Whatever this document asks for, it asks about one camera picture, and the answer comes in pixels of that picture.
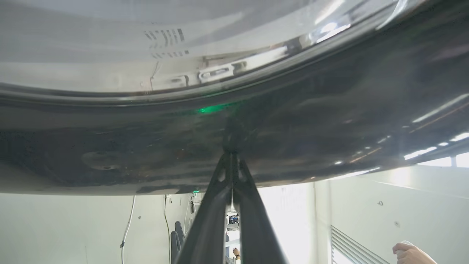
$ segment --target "glossy dark car body panel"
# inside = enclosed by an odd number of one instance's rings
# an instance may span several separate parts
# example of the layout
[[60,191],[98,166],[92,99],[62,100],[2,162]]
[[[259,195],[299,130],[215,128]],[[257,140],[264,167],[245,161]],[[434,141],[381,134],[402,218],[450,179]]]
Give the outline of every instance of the glossy dark car body panel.
[[307,182],[461,153],[469,132],[469,7],[437,3],[249,89],[156,106],[72,107],[3,98],[0,192],[204,190],[223,147],[258,186]]

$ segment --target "hand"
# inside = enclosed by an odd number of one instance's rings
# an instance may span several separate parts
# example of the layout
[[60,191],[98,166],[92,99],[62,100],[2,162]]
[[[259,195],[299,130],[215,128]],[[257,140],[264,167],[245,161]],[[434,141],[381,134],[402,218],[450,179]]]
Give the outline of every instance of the hand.
[[234,254],[235,256],[239,256],[239,250],[238,250],[237,248],[234,248],[234,249],[233,249],[233,254]]
[[397,254],[397,264],[437,264],[427,253],[416,246],[397,243],[393,247],[393,253]]

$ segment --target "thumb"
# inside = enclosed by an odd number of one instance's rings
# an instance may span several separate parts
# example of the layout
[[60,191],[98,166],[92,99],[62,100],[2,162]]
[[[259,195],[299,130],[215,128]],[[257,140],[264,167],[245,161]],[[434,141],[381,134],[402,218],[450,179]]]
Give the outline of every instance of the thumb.
[[404,244],[404,243],[397,243],[394,247],[393,247],[393,253],[396,254],[396,251],[397,250],[404,250],[404,251],[407,251],[411,248],[414,248],[415,246],[412,246],[412,245],[408,245],[408,244]]

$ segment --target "reflective curved surface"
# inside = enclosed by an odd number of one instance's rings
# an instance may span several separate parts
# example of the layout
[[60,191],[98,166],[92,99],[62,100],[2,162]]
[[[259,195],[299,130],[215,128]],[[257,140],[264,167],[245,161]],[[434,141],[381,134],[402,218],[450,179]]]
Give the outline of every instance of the reflective curved surface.
[[219,93],[315,56],[317,44],[348,30],[359,38],[422,1],[6,0],[0,92],[134,104]]
[[222,147],[239,151],[259,186],[462,153],[469,143],[468,14],[466,2],[428,3],[249,92],[131,108],[3,98],[0,191],[204,190]]

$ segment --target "person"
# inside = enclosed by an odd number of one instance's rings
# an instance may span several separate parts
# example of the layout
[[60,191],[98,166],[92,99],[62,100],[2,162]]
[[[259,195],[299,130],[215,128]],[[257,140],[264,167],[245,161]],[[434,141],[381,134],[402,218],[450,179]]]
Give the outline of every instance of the person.
[[393,247],[393,253],[397,255],[397,264],[437,264],[427,253],[414,245],[397,243]]
[[239,249],[234,248],[233,249],[233,254],[236,257],[235,261],[234,261],[234,264],[241,264],[241,257],[240,257],[240,254],[239,254]]

